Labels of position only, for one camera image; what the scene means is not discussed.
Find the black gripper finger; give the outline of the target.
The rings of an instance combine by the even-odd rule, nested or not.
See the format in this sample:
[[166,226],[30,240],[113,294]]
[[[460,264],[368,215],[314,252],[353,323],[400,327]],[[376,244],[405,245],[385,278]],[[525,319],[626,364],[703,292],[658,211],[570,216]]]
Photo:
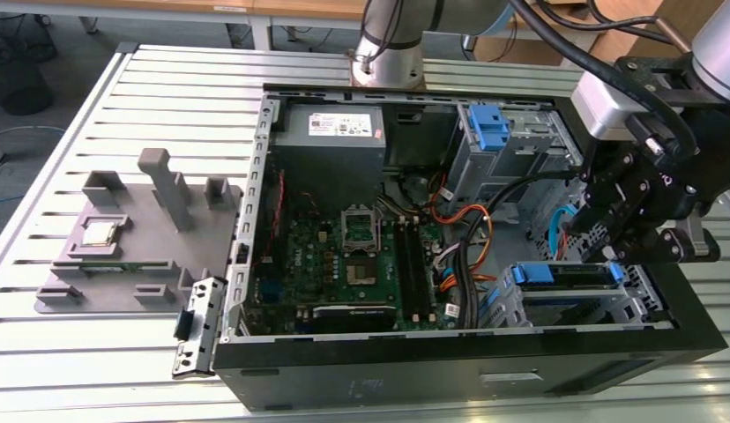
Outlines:
[[630,152],[610,160],[604,167],[588,169],[584,204],[576,214],[576,235],[590,235],[595,226],[606,232],[595,241],[588,241],[588,248],[580,253],[584,263],[604,262],[606,248],[611,248],[614,256],[619,257],[619,244],[627,237],[636,208],[646,198],[646,183],[639,179],[638,164],[639,159]]
[[670,246],[658,232],[662,222],[606,226],[603,257],[624,264],[670,263]]

